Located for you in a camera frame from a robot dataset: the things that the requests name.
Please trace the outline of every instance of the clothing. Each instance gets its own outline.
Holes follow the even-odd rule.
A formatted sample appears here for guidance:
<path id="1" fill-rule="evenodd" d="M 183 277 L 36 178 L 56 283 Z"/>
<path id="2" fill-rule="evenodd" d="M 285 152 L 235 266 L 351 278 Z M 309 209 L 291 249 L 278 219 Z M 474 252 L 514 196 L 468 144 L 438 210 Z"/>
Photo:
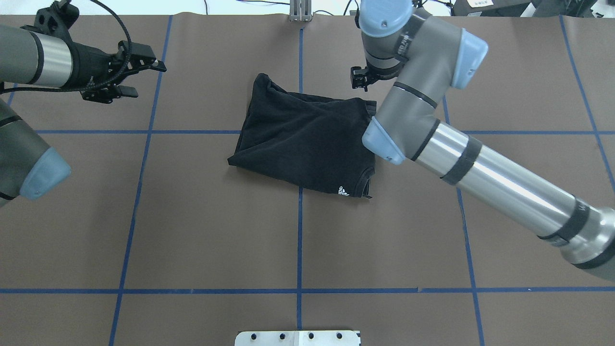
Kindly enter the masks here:
<path id="1" fill-rule="evenodd" d="M 375 101 L 286 92 L 259 74 L 232 166 L 310 190 L 368 196 L 375 157 L 361 137 Z"/>

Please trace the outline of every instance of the wire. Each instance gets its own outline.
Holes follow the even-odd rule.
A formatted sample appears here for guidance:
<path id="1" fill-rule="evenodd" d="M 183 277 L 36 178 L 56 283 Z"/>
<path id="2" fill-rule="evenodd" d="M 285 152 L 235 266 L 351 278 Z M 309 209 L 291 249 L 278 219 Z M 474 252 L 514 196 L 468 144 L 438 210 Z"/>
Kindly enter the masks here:
<path id="1" fill-rule="evenodd" d="M 333 13 L 329 12 L 329 11 L 325 11 L 325 10 L 318 10 L 318 11 L 314 11 L 314 13 L 318 13 L 318 12 L 325 12 L 328 15 L 333 15 Z"/>
<path id="2" fill-rule="evenodd" d="M 126 59 L 124 59 L 124 63 L 122 64 L 122 67 L 119 69 L 119 71 L 117 71 L 116 74 L 114 74 L 112 77 L 110 77 L 104 82 L 100 82 L 98 84 L 94 84 L 94 85 L 86 86 L 86 87 L 77 87 L 77 88 L 70 88 L 70 89 L 52 89 L 52 88 L 43 88 L 43 87 L 13 87 L 13 88 L 4 89 L 3 91 L 0 91 L 0 94 L 6 94 L 7 92 L 14 92 L 14 91 L 73 92 L 73 91 L 86 91 L 86 90 L 98 89 L 100 87 L 111 84 L 113 81 L 115 81 L 117 78 L 119 78 L 124 73 L 124 71 L 128 67 L 130 57 L 132 56 L 132 41 L 130 40 L 130 34 L 128 34 L 128 29 L 124 25 L 124 22 L 122 22 L 119 16 L 115 12 L 113 12 L 112 9 L 110 9 L 109 7 L 107 7 L 105 4 L 103 4 L 102 2 L 98 0 L 90 0 L 90 1 L 92 1 L 96 5 L 99 5 L 100 7 L 107 10 L 107 12 L 109 12 L 113 16 L 113 18 L 117 20 L 119 25 L 122 27 L 122 30 L 124 30 L 124 34 L 126 35 L 126 41 L 128 41 L 128 50 L 126 51 Z"/>
<path id="3" fill-rule="evenodd" d="M 453 8 L 453 3 L 450 2 L 450 1 L 449 2 L 444 2 L 444 1 L 441 1 L 441 0 L 431 0 L 431 1 L 439 2 L 439 3 L 441 3 L 441 4 L 443 4 L 443 5 L 447 6 L 447 7 Z"/>
<path id="4" fill-rule="evenodd" d="M 348 3 L 346 4 L 346 8 L 344 9 L 344 14 L 346 15 L 346 12 L 348 11 L 348 7 L 350 7 L 350 4 L 352 3 L 352 0 L 348 0 Z M 357 10 L 359 9 L 359 3 L 357 2 L 357 0 L 354 0 L 354 3 L 357 4 Z"/>
<path id="5" fill-rule="evenodd" d="M 277 1 L 265 1 L 265 0 L 236 0 L 239 2 L 264 2 L 266 4 L 270 4 L 270 5 L 290 5 L 287 4 L 286 2 L 277 2 Z"/>

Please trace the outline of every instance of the metal bracket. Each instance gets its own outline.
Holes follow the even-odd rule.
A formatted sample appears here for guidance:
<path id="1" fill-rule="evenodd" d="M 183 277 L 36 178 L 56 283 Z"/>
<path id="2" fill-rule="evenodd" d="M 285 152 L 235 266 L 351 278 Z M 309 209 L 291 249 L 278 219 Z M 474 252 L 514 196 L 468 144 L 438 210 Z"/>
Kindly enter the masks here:
<path id="1" fill-rule="evenodd" d="M 290 0 L 290 21 L 311 22 L 312 0 Z"/>
<path id="2" fill-rule="evenodd" d="M 240 332 L 235 346 L 360 346 L 358 331 Z"/>

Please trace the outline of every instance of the blue tape line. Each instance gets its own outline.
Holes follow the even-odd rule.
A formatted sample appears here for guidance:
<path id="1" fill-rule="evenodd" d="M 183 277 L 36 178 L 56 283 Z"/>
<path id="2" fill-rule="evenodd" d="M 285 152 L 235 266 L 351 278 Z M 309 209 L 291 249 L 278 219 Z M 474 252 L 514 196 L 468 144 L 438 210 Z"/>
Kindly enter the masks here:
<path id="1" fill-rule="evenodd" d="M 149 130 L 38 130 L 38 134 L 148 134 Z M 240 134 L 241 130 L 152 130 L 152 134 Z"/>
<path id="2" fill-rule="evenodd" d="M 83 288 L 0 288 L 0 294 L 118 294 L 119 289 Z M 122 290 L 124 294 L 450 294 L 450 293 L 533 293 L 533 292 L 615 292 L 615 286 L 563 287 L 484 287 L 484 288 L 220 288 L 166 289 L 144 288 Z"/>
<path id="3" fill-rule="evenodd" d="M 304 294 L 394 294 L 418 293 L 418 288 L 306 288 Z"/>
<path id="4" fill-rule="evenodd" d="M 299 93 L 303 94 L 303 29 L 299 30 Z"/>
<path id="5" fill-rule="evenodd" d="M 38 134 L 147 134 L 147 130 L 37 130 Z"/>
<path id="6" fill-rule="evenodd" d="M 303 188 L 299 187 L 298 224 L 297 224 L 297 330 L 303 328 L 302 322 L 303 288 Z"/>
<path id="7" fill-rule="evenodd" d="M 15 92 L 11 92 L 9 95 L 9 100 L 6 102 L 6 104 L 10 107 L 10 104 L 13 103 L 13 97 L 15 97 Z"/>
<path id="8" fill-rule="evenodd" d="M 117 294 L 118 289 L 0 288 L 0 294 Z"/>
<path id="9" fill-rule="evenodd" d="M 525 292 L 615 292 L 612 286 L 594 287 L 494 287 L 477 288 L 478 293 L 525 293 Z"/>
<path id="10" fill-rule="evenodd" d="M 476 292 L 476 280 L 474 278 L 474 265 L 472 263 L 472 249 L 470 248 L 470 237 L 467 234 L 466 210 L 463 206 L 463 196 L 461 190 L 457 188 L 457 200 L 461 210 L 461 220 L 463 222 L 463 233 L 466 239 L 467 267 L 470 273 L 470 285 L 472 286 L 472 298 L 474 300 L 474 313 L 476 315 L 476 325 L 478 327 L 478 339 L 481 346 L 485 346 L 485 336 L 483 334 L 483 323 L 480 317 L 480 306 L 478 305 L 478 294 Z"/>
<path id="11" fill-rule="evenodd" d="M 468 135 L 593 135 L 593 131 L 507 131 L 507 130 L 469 130 Z"/>
<path id="12" fill-rule="evenodd" d="M 303 29 L 299 30 L 299 93 L 303 94 Z M 303 188 L 299 187 L 297 222 L 297 330 L 303 329 Z"/>
<path id="13" fill-rule="evenodd" d="M 124 294 L 296 294 L 294 288 L 124 289 Z"/>
<path id="14" fill-rule="evenodd" d="M 577 80 L 577 84 L 581 92 L 581 97 L 583 98 L 583 103 L 585 104 L 585 110 L 587 110 L 587 116 L 589 116 L 589 121 L 592 124 L 593 133 L 596 136 L 596 141 L 598 142 L 598 147 L 600 149 L 600 155 L 602 156 L 602 161 L 605 164 L 606 173 L 608 174 L 609 181 L 611 182 L 611 188 L 613 189 L 613 193 L 615 193 L 615 179 L 613 179 L 613 172 L 611 172 L 611 165 L 609 164 L 609 160 L 606 157 L 605 148 L 602 145 L 602 140 L 600 139 L 600 135 L 598 134 L 598 127 L 596 126 L 596 121 L 593 118 L 592 109 L 589 107 L 589 102 L 587 101 L 585 89 L 583 88 L 583 83 L 581 82 L 581 78 L 579 77 L 579 72 L 577 71 L 576 64 L 574 62 L 573 53 L 572 53 L 572 50 L 570 49 L 570 43 L 568 42 L 568 34 L 566 33 L 566 25 L 564 24 L 564 17 L 562 17 L 562 15 L 560 15 L 560 25 L 561 25 L 561 33 L 564 35 L 564 42 L 566 43 L 566 50 L 568 51 L 568 58 L 570 59 L 570 65 L 572 65 L 573 67 L 574 77 Z"/>
<path id="15" fill-rule="evenodd" d="M 444 108 L 444 120 L 450 125 L 451 119 L 448 116 L 448 103 L 446 102 L 446 95 L 442 97 L 442 107 Z"/>
<path id="16" fill-rule="evenodd" d="M 167 48 L 169 46 L 169 36 L 171 33 L 171 24 L 173 23 L 173 16 L 169 16 L 167 23 L 167 34 L 164 39 L 164 48 L 162 50 L 162 60 L 166 60 Z M 132 238 L 135 233 L 135 224 L 137 222 L 137 209 L 141 200 L 141 189 L 143 187 L 143 173 L 145 171 L 145 164 L 149 154 L 149 144 L 151 143 L 152 130 L 154 128 L 154 120 L 156 120 L 156 107 L 158 104 L 158 96 L 160 94 L 160 86 L 162 84 L 162 72 L 158 72 L 158 81 L 156 83 L 156 93 L 154 94 L 154 103 L 152 105 L 151 116 L 149 117 L 148 137 L 145 140 L 145 149 L 143 150 L 143 160 L 141 162 L 141 171 L 139 172 L 139 181 L 137 184 L 137 193 L 135 196 L 135 205 L 132 209 L 132 218 L 130 220 L 130 230 L 128 233 L 128 241 L 126 242 L 126 252 L 124 253 L 124 263 L 122 265 L 122 275 L 119 281 L 119 292 L 117 293 L 116 309 L 113 314 L 113 323 L 111 325 L 111 334 L 109 335 L 109 346 L 113 346 L 115 343 L 115 334 L 117 331 L 117 322 L 119 320 L 119 312 L 122 307 L 122 295 L 124 290 L 124 284 L 126 282 L 126 272 L 128 271 L 128 262 L 130 259 L 130 249 L 132 247 Z"/>

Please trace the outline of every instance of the light blue end cap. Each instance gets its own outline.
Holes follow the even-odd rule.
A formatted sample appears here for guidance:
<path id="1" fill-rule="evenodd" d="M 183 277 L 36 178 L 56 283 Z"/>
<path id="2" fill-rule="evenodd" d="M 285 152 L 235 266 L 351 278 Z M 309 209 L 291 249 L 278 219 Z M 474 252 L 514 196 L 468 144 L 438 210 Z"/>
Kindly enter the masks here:
<path id="1" fill-rule="evenodd" d="M 49 148 L 28 173 L 19 194 L 28 199 L 37 199 L 69 175 L 71 175 L 71 167 L 54 148 Z"/>
<path id="2" fill-rule="evenodd" d="M 489 45 L 482 39 L 461 29 L 461 42 L 457 54 L 457 65 L 453 76 L 452 87 L 464 89 L 487 55 Z"/>
<path id="3" fill-rule="evenodd" d="M 363 133 L 362 142 L 365 148 L 391 163 L 401 164 L 406 159 L 376 118 L 371 119 Z"/>
<path id="4" fill-rule="evenodd" d="M 363 0 L 359 14 L 359 27 L 374 38 L 386 37 L 401 29 L 412 16 L 409 0 Z"/>

